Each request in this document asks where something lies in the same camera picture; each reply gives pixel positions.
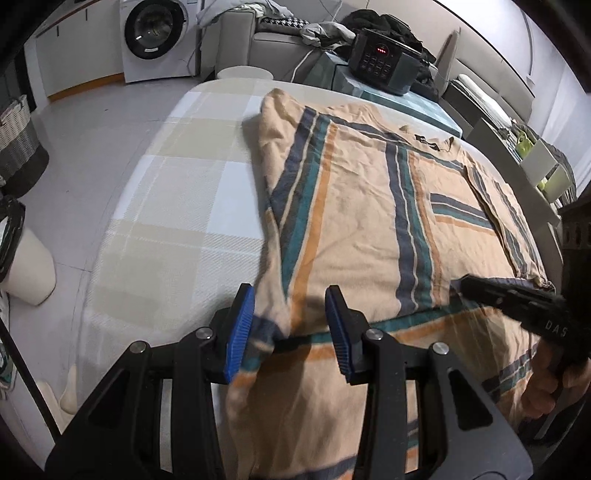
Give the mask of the right hand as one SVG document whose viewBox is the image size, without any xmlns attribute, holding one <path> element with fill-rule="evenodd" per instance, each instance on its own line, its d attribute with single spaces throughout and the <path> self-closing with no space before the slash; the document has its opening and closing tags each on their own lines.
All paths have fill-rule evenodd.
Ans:
<svg viewBox="0 0 591 480">
<path fill-rule="evenodd" d="M 552 394 L 559 386 L 558 378 L 551 373 L 550 365 L 558 350 L 541 339 L 531 362 L 533 374 L 521 397 L 526 417 L 538 419 L 551 414 L 556 408 Z M 567 394 L 566 405 L 570 406 L 583 398 L 590 390 L 590 361 L 581 367 L 569 368 L 562 377 L 563 392 Z"/>
</svg>

